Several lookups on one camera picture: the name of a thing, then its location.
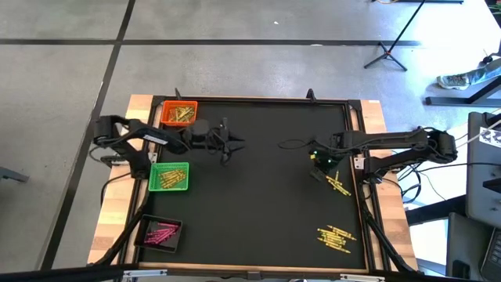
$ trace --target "tripod stand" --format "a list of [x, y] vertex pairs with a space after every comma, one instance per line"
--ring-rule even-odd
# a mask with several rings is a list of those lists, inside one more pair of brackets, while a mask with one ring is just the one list
[[407, 27], [409, 27], [410, 23], [414, 20], [414, 17], [417, 15], [417, 13], [420, 11], [421, 7], [424, 5], [424, 3], [426, 2], [426, 0], [422, 0], [421, 1], [421, 4], [419, 5], [419, 7], [417, 7], [416, 9], [416, 12], [414, 12], [413, 16], [410, 17], [410, 20], [407, 22], [407, 24], [405, 25], [404, 29], [400, 32], [400, 34], [398, 35], [397, 39], [393, 42], [393, 44], [391, 44], [391, 47], [390, 49], [387, 49], [386, 46], [383, 44], [383, 42], [379, 42], [378, 45], [381, 46], [381, 48], [383, 48], [384, 50], [384, 54], [381, 55], [381, 56], [378, 56], [376, 59], [374, 59], [373, 61], [371, 61], [370, 63], [368, 63], [367, 65], [363, 66], [363, 68], [367, 68], [367, 67], [370, 67], [372, 66], [373, 64], [375, 64], [376, 62], [379, 62], [380, 60], [382, 59], [387, 59], [388, 57], [390, 59], [388, 60], [393, 60], [394, 62], [396, 62], [404, 71], [407, 71], [407, 68], [404, 67], [404, 65], [402, 65], [402, 63], [400, 63], [397, 59], [395, 59], [393, 57], [393, 55], [391, 54], [391, 50], [393, 50], [393, 48], [395, 47], [395, 45], [397, 45], [398, 43], [398, 40], [400, 40], [400, 37], [404, 34], [405, 30], [407, 29]]

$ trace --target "concrete floor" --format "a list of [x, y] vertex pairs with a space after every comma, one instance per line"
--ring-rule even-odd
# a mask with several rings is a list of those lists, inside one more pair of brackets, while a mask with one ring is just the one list
[[[116, 38], [126, 0], [4, 0], [0, 38]], [[415, 3], [366, 0], [137, 0], [126, 38], [391, 40]], [[424, 47], [397, 48], [369, 70], [373, 46], [124, 46], [103, 114], [124, 114], [131, 94], [378, 99], [387, 127], [447, 129], [475, 109], [427, 107], [426, 96], [469, 96], [433, 85], [497, 48], [501, 31], [482, 0], [426, 4], [405, 34]], [[99, 91], [110, 46], [0, 45], [0, 165], [31, 176], [0, 182], [0, 272], [29, 270], [49, 228]], [[55, 267], [83, 266], [109, 170], [87, 161]]]

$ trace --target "orange bin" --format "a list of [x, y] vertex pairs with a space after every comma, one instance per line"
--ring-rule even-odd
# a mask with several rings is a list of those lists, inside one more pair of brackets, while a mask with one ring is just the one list
[[[195, 114], [188, 121], [178, 121], [175, 112], [177, 108], [192, 107]], [[164, 101], [164, 108], [162, 109], [161, 122], [169, 126], [188, 126], [195, 122], [196, 109], [198, 107], [197, 101]]]

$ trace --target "wooden table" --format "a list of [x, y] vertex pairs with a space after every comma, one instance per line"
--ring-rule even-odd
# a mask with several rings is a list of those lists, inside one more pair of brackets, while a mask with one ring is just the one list
[[[137, 118], [142, 122], [147, 123], [148, 117], [150, 115], [152, 95], [132, 95], [128, 110], [125, 118]], [[379, 101], [376, 100], [362, 100], [362, 113], [363, 121], [366, 127], [367, 133], [379, 133], [386, 132], [386, 126], [384, 124], [383, 112], [381, 110], [381, 105]], [[158, 126], [160, 124], [160, 107], [157, 108], [155, 117], [153, 120], [153, 125]], [[356, 112], [351, 111], [351, 118], [353, 120], [354, 130], [358, 129], [358, 121]], [[142, 148], [142, 140], [135, 139], [129, 141], [131, 145], [137, 150]], [[153, 144], [150, 144], [150, 151], [153, 151]], [[378, 157], [386, 157], [391, 154], [390, 150], [372, 150], [371, 155]], [[129, 171], [128, 166], [116, 166], [111, 169], [110, 178], [123, 175]], [[386, 176], [388, 179], [396, 181], [396, 175], [388, 173]], [[96, 226], [96, 232], [94, 234], [94, 240], [92, 242], [91, 250], [88, 256], [88, 262], [95, 262], [100, 259], [106, 252], [106, 250], [111, 247], [113, 242], [120, 235], [124, 229], [126, 218], [128, 214], [128, 208], [132, 197], [132, 189], [134, 186], [134, 179], [130, 177], [124, 177], [117, 181], [114, 181], [108, 185], [106, 188], [106, 194], [104, 197], [103, 206], [101, 207], [101, 212], [99, 214], [99, 219]], [[144, 180], [141, 183], [141, 190], [139, 191], [139, 203], [142, 201], [142, 196], [145, 194], [147, 189], [147, 181]], [[365, 187], [365, 192], [368, 194], [368, 187]], [[402, 204], [402, 198], [400, 196], [400, 189], [392, 183], [381, 183], [377, 185], [377, 192], [380, 203], [380, 212], [384, 224], [384, 232], [386, 236], [393, 244], [397, 252], [405, 259], [407, 264], [409, 264], [414, 269], [417, 269], [416, 258], [414, 257], [413, 246], [410, 239], [409, 226], [407, 224], [407, 219], [405, 217], [405, 212]], [[369, 208], [372, 209], [372, 205], [367, 201]], [[132, 233], [132, 238], [135, 238], [137, 228]], [[375, 257], [376, 267], [378, 269], [383, 269], [382, 260], [380, 256], [380, 248], [376, 236], [371, 231], [371, 241], [373, 245], [373, 252]], [[125, 257], [125, 262], [132, 262], [132, 254], [134, 252], [133, 239], [128, 242], [128, 251]], [[213, 269], [216, 266], [212, 265], [182, 265], [174, 263], [144, 263], [142, 267], [145, 268], [183, 268], [183, 269]], [[227, 270], [242, 269], [242, 266], [226, 266]], [[294, 267], [280, 267], [281, 270], [287, 272], [302, 272], [305, 271], [304, 268], [294, 268]], [[245, 270], [272, 270], [270, 267], [261, 266], [246, 266]], [[346, 269], [336, 269], [337, 271], [347, 271]], [[312, 269], [311, 271], [325, 272], [325, 269]]]

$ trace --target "wooden board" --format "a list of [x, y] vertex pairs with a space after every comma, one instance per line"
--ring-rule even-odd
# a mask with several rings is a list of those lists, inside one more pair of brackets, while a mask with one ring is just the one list
[[[126, 113], [126, 118], [138, 118], [143, 122], [147, 122], [150, 115], [150, 108], [153, 96], [151, 95], [132, 95], [131, 100], [128, 105], [128, 110]], [[362, 101], [362, 112], [364, 117], [364, 123], [366, 126], [366, 131], [368, 133], [376, 132], [386, 132], [386, 126], [384, 124], [383, 112], [379, 101]], [[155, 113], [155, 118], [153, 125], [158, 126], [160, 122], [160, 108], [157, 109]], [[142, 147], [142, 140], [131, 141], [131, 145], [137, 150]], [[391, 154], [389, 150], [378, 150], [371, 151], [373, 156], [384, 157]], [[110, 178], [122, 175], [128, 172], [128, 166], [113, 167], [110, 173]], [[393, 179], [396, 181], [394, 175], [386, 175], [386, 178]], [[134, 184], [134, 179], [130, 177], [124, 177], [123, 179], [117, 180], [111, 183], [107, 189], [104, 197], [103, 206], [101, 207], [101, 212], [99, 214], [99, 219], [97, 222], [96, 232], [94, 235], [94, 240], [92, 242], [91, 251], [88, 256], [88, 262], [95, 262], [100, 259], [106, 250], [111, 247], [113, 242], [120, 235], [121, 231], [124, 229], [125, 220], [128, 213], [128, 206], [132, 197], [132, 187]], [[139, 202], [142, 200], [142, 195], [146, 191], [147, 181], [142, 181], [141, 190], [139, 192]], [[391, 183], [382, 183], [377, 186], [378, 196], [380, 198], [380, 209], [381, 215], [384, 223], [384, 231], [388, 236], [388, 239], [392, 242], [398, 253], [407, 261], [407, 263], [414, 269], [417, 269], [416, 259], [414, 257], [412, 243], [410, 240], [409, 226], [407, 225], [405, 212], [402, 205], [402, 199], [400, 198], [400, 190]], [[132, 233], [132, 238], [135, 238], [136, 230]], [[382, 269], [382, 263], [380, 258], [379, 244], [377, 243], [377, 238], [372, 235], [373, 250], [375, 254], [376, 264], [378, 269]], [[126, 262], [132, 262], [132, 254], [134, 252], [134, 245], [132, 240], [129, 241], [128, 252], [125, 258]], [[154, 268], [160, 267], [158, 264], [154, 263], [143, 263], [142, 267]], [[169, 264], [163, 263], [162, 267], [175, 267], [184, 269], [197, 269], [197, 265], [191, 264]], [[211, 266], [206, 265], [209, 269], [231, 269], [235, 270], [239, 266]], [[248, 270], [250, 266], [240, 266], [242, 270]], [[277, 267], [274, 268], [276, 271], [291, 271], [292, 269], [297, 269], [296, 271], [306, 272], [306, 268], [284, 268]], [[353, 269], [328, 269], [332, 272], [336, 271], [350, 271], [354, 272]], [[263, 269], [263, 271], [270, 271], [270, 267]], [[309, 269], [311, 272], [326, 272], [326, 269]], [[366, 270], [358, 270], [356, 272], [366, 272]]]

